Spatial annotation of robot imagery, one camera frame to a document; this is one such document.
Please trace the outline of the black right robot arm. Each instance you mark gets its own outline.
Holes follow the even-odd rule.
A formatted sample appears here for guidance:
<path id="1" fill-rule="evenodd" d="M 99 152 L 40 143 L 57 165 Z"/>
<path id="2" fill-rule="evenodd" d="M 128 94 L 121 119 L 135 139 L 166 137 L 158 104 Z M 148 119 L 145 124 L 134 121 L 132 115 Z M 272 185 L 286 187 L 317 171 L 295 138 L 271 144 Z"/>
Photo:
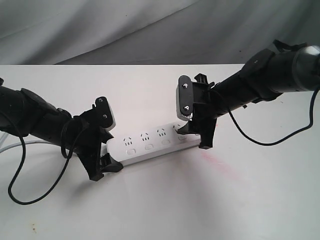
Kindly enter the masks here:
<path id="1" fill-rule="evenodd" d="M 177 117 L 186 125 L 177 129 L 180 135 L 199 135 L 201 149 L 213 147 L 217 119 L 249 103 L 270 102 L 284 93 L 312 92 L 309 105 L 309 124 L 280 140 L 278 145 L 310 129 L 314 124 L 314 105 L 320 91 L 320 48 L 306 42 L 288 45 L 274 40 L 277 51 L 265 48 L 252 56 L 244 66 L 215 83 L 205 74 L 193 79 L 178 78 L 176 88 Z"/>

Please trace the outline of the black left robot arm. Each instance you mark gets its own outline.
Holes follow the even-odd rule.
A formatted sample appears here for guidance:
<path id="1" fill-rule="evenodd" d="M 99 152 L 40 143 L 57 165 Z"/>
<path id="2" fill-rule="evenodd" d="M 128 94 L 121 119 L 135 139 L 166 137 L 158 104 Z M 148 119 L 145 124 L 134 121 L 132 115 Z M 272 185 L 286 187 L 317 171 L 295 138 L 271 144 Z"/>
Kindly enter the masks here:
<path id="1" fill-rule="evenodd" d="M 102 144 L 113 138 L 110 130 L 115 126 L 112 109 L 104 96 L 98 97 L 91 109 L 72 116 L 28 89 L 1 86 L 0 113 L 1 131 L 17 137 L 35 136 L 59 146 L 64 157 L 66 150 L 71 150 L 92 181 L 97 182 L 104 173 L 123 169 L 108 152 L 101 152 Z"/>

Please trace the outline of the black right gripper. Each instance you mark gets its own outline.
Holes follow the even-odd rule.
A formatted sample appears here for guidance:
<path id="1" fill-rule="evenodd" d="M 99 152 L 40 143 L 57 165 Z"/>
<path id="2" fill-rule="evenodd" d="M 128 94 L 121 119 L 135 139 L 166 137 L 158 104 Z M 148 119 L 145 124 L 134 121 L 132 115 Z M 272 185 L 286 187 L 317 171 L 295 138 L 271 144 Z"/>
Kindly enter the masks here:
<path id="1" fill-rule="evenodd" d="M 198 73 L 194 79 L 195 82 L 192 82 L 192 123 L 187 122 L 186 125 L 177 130 L 177 133 L 179 135 L 190 135 L 194 132 L 199 134 L 200 144 L 198 147 L 208 150 L 213 147 L 217 120 L 214 118 L 215 110 L 210 99 L 210 85 L 207 76 Z"/>

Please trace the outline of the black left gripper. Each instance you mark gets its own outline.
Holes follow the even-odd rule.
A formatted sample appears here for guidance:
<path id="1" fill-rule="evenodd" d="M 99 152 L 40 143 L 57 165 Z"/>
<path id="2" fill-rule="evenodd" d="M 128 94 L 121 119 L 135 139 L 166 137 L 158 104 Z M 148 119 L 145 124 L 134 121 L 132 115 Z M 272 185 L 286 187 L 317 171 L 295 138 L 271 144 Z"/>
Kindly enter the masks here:
<path id="1" fill-rule="evenodd" d="M 124 166 L 109 153 L 101 156 L 102 144 L 114 136 L 98 124 L 95 107 L 74 116 L 61 132 L 61 154 L 67 159 L 75 153 L 91 181 L 99 181 L 103 173 L 118 173 Z"/>

